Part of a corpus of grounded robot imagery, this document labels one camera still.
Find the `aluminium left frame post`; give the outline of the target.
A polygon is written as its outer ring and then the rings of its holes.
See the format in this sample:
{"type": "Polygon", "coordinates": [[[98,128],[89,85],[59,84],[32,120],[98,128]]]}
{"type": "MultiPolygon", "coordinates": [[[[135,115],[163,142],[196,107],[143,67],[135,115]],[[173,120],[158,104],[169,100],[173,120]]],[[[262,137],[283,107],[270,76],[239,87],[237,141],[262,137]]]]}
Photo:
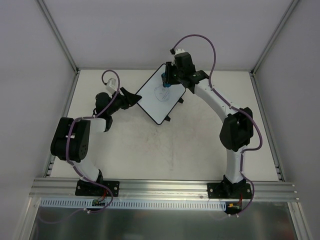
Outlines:
{"type": "Polygon", "coordinates": [[[72,71],[74,73],[77,73],[79,71],[79,68],[74,60],[74,58],[71,55],[71,52],[69,50],[69,48],[67,47],[67,44],[46,4],[46,2],[44,0],[35,0],[37,6],[39,7],[41,13],[44,16],[44,19],[46,20],[50,30],[52,31],[58,45],[60,46],[64,56],[66,57],[72,71]]]}

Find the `aluminium front rail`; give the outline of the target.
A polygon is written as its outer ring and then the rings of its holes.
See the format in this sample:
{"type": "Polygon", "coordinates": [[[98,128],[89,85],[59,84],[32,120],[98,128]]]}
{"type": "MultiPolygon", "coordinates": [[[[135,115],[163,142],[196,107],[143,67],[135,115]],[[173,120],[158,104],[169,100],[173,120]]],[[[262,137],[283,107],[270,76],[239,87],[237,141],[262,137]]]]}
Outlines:
{"type": "MultiPolygon", "coordinates": [[[[30,197],[73,197],[77,178],[38,177],[33,180],[30,197]]],[[[295,185],[283,181],[256,181],[254,200],[262,202],[299,202],[295,185]]],[[[207,181],[120,179],[118,197],[141,200],[208,200],[207,181]]]]}

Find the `white whiteboard with black frame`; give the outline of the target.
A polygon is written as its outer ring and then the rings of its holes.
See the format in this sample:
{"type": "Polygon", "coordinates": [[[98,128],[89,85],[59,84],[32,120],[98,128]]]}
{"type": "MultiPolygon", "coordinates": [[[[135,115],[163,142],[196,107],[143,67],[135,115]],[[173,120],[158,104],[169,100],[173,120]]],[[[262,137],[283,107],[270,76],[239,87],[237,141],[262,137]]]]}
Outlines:
{"type": "Polygon", "coordinates": [[[186,92],[181,84],[163,86],[165,69],[166,65],[162,64],[136,92],[141,96],[137,104],[157,125],[169,120],[170,112],[186,92]]]}

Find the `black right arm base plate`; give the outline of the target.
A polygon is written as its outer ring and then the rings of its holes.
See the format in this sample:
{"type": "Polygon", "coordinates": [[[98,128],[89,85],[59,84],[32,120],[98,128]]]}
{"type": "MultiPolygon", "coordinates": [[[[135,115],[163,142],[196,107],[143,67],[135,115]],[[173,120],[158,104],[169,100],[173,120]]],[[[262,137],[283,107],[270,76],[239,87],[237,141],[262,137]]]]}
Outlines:
{"type": "Polygon", "coordinates": [[[209,199],[250,199],[252,189],[249,183],[227,184],[225,182],[207,184],[209,199]]]}

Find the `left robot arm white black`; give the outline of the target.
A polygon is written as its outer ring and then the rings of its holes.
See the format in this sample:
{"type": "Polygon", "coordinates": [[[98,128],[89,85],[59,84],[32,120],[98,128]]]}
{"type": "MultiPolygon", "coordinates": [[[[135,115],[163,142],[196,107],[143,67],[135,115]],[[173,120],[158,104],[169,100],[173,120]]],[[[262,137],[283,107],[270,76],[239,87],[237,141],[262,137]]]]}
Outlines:
{"type": "Polygon", "coordinates": [[[142,96],[133,94],[121,87],[109,95],[98,93],[95,97],[95,108],[92,116],[62,117],[54,133],[50,152],[53,156],[66,161],[79,175],[82,182],[93,195],[104,191],[103,175],[88,158],[89,140],[94,134],[108,132],[112,126],[112,115],[118,110],[133,107],[142,96]]]}

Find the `aluminium right frame post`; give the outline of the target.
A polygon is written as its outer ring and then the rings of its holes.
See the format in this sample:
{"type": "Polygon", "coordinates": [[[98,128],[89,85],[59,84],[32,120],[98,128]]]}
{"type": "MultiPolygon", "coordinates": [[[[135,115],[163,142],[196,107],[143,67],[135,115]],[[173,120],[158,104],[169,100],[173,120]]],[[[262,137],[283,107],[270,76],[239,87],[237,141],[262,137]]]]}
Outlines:
{"type": "Polygon", "coordinates": [[[278,24],[276,25],[274,31],[272,32],[269,40],[267,41],[267,44],[263,48],[263,51],[261,52],[258,60],[256,61],[254,67],[250,71],[250,74],[254,76],[263,62],[265,61],[265,58],[268,56],[269,52],[271,51],[273,45],[275,44],[277,38],[279,37],[280,33],[282,32],[283,28],[285,27],[286,23],[290,19],[291,15],[293,14],[295,8],[300,3],[300,0],[291,0],[288,7],[286,8],[285,12],[283,13],[281,19],[279,20],[278,24]]]}

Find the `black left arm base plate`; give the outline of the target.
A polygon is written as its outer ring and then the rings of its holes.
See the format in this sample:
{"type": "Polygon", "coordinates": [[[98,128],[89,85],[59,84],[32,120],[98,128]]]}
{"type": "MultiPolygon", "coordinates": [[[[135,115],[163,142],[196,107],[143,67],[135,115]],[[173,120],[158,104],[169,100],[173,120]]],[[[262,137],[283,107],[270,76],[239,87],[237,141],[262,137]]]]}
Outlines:
{"type": "MultiPolygon", "coordinates": [[[[114,197],[119,196],[119,181],[103,180],[101,185],[109,188],[114,197]]],[[[106,196],[111,196],[111,194],[104,187],[83,180],[77,181],[75,189],[75,195],[81,197],[102,197],[105,192],[106,196]]]]}

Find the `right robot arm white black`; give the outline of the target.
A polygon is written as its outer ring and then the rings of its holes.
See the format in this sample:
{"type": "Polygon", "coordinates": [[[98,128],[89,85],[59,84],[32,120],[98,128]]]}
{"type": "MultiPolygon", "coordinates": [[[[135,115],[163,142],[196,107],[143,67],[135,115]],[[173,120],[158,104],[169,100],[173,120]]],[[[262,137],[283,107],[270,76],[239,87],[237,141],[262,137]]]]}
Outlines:
{"type": "Polygon", "coordinates": [[[227,164],[223,181],[224,193],[235,198],[242,191],[241,151],[253,137],[253,113],[250,108],[234,110],[231,103],[209,84],[210,76],[203,70],[196,70],[191,55],[182,48],[172,49],[173,61],[165,63],[165,72],[161,75],[162,85],[169,88],[181,84],[197,97],[201,98],[222,121],[219,139],[226,148],[227,164]]]}

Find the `blue whiteboard eraser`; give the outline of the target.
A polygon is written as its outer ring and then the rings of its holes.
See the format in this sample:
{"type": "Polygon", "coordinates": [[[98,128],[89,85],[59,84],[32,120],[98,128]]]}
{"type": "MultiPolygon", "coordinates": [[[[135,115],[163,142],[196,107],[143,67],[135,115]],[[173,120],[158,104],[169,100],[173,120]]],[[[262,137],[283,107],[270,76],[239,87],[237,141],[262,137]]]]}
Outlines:
{"type": "Polygon", "coordinates": [[[162,79],[162,85],[164,88],[169,88],[171,86],[171,84],[167,80],[167,76],[165,72],[161,74],[161,79],[162,79]]]}

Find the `aluminium frame post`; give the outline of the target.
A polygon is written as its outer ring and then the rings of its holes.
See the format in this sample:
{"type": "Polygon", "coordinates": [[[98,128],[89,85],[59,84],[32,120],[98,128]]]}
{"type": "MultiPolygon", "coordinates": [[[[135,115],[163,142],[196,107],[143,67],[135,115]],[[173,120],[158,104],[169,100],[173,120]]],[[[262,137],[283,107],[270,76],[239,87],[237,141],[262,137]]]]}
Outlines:
{"type": "Polygon", "coordinates": [[[277,38],[279,37],[280,33],[282,32],[283,28],[285,27],[286,23],[290,19],[291,15],[293,14],[295,8],[300,3],[300,0],[291,0],[288,7],[286,8],[285,12],[283,13],[281,19],[279,20],[278,24],[276,25],[274,31],[272,32],[269,40],[267,41],[267,44],[263,48],[263,51],[261,52],[258,60],[256,61],[254,67],[250,71],[250,74],[254,76],[263,62],[265,61],[265,58],[268,56],[269,52],[271,51],[273,45],[275,44],[277,38]]]}
{"type": "Polygon", "coordinates": [[[60,46],[64,56],[66,57],[72,71],[74,73],[77,73],[79,71],[79,68],[74,60],[74,58],[71,55],[71,52],[69,50],[69,48],[67,47],[67,44],[46,4],[46,2],[44,0],[35,0],[37,6],[39,7],[41,13],[44,16],[44,19],[46,20],[50,30],[52,31],[58,45],[60,46]]]}

